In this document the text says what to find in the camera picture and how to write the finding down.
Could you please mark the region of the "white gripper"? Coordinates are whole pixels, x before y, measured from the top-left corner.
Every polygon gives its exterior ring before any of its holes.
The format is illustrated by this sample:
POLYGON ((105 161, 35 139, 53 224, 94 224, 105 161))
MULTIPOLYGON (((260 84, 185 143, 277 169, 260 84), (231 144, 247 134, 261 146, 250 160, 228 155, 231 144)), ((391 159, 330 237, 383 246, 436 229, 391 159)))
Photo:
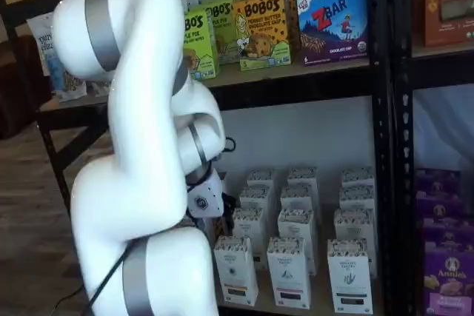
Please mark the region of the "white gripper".
POLYGON ((223 193, 221 178, 218 173, 212 173, 210 177, 194 187, 188 193, 188 210, 193 218, 219 218, 223 226, 224 234, 233 233, 233 211, 237 199, 232 195, 223 193))

